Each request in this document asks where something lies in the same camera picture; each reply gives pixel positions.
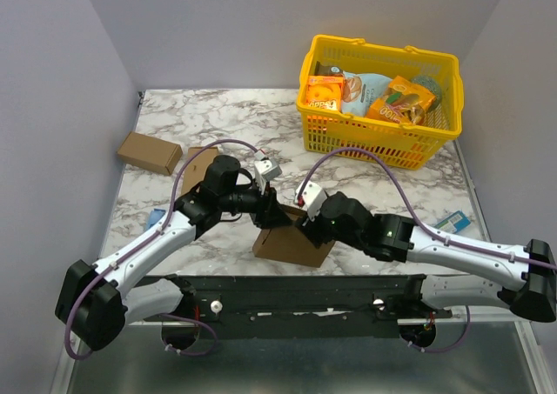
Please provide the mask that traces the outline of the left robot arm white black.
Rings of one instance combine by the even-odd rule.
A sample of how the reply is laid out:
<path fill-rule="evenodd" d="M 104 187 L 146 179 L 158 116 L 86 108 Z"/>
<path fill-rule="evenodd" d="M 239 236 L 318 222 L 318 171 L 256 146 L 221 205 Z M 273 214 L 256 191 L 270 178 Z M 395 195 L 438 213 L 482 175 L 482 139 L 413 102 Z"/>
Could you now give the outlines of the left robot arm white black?
<path fill-rule="evenodd" d="M 87 264 L 78 260 L 65 273 L 55 309 L 64 323 L 68 354 L 70 337 L 78 336 L 92 351 L 110 344 L 126 324 L 158 314 L 187 318 L 191 296 L 169 278 L 139 286 L 138 282 L 168 256 L 193 243 L 225 213 L 247 214 L 260 229 L 287 226 L 291 219 L 278 202 L 270 182 L 281 174 L 279 164 L 257 152 L 247 185 L 237 183 L 244 173 L 235 157 L 218 155 L 204 178 L 171 203 L 166 216 L 123 249 Z"/>

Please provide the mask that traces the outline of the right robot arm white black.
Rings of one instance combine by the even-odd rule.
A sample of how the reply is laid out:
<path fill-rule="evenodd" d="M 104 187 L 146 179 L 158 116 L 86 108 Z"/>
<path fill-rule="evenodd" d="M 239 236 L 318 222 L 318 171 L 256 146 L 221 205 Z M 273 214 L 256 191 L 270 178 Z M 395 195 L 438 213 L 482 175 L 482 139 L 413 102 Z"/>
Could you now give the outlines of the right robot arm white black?
<path fill-rule="evenodd" d="M 429 277 L 404 291 L 401 309 L 410 317 L 459 305 L 488 305 L 539 323 L 556 319 L 556 263 L 550 246 L 493 244 L 461 238 L 417 220 L 393 214 L 373 215 L 341 192 L 305 191 L 300 231 L 316 247 L 341 242 L 380 262 L 433 264 L 456 270 L 452 278 Z"/>

